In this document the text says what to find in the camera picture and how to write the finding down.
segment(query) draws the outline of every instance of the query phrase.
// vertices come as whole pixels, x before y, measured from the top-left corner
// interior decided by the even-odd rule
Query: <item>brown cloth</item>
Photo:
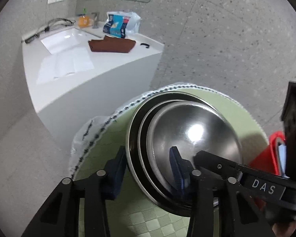
[[[130,39],[105,36],[103,40],[91,40],[89,46],[92,52],[129,53],[136,41]]]

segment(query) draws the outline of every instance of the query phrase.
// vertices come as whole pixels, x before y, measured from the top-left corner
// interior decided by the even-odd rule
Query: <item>inverted metal bowl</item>
[[[141,188],[144,194],[157,206],[173,214],[180,216],[190,216],[190,206],[173,203],[172,201],[165,199],[158,191],[156,191],[156,189],[153,188],[143,171],[140,158],[138,156],[137,140],[140,124],[144,116],[153,106],[166,100],[189,100],[203,103],[211,107],[208,103],[197,96],[185,92],[162,92],[144,100],[136,108],[126,132],[126,156],[128,167],[138,186]]]
[[[193,158],[200,150],[242,163],[241,145],[232,126],[218,111],[201,103],[167,104],[150,122],[146,139],[149,164],[169,192],[175,188],[169,161],[172,146],[193,166]]]

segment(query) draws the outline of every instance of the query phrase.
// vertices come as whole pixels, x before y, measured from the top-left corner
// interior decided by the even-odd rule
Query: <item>gray wall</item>
[[[21,35],[55,17],[73,16],[76,0],[9,0],[0,13],[0,139],[30,108]]]

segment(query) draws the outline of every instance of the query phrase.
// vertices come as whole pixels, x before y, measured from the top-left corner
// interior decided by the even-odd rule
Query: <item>terrazzo floor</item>
[[[267,134],[279,120],[289,80],[296,81],[296,12],[287,0],[101,0],[131,10],[140,32],[165,43],[151,88],[191,82],[239,101]],[[20,236],[57,183],[69,154],[57,148],[34,110],[0,142],[0,227]]]

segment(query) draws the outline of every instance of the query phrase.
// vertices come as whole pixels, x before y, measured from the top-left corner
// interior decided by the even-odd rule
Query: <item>wet wipes package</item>
[[[103,33],[125,38],[138,33],[141,18],[135,12],[110,11],[103,27]]]

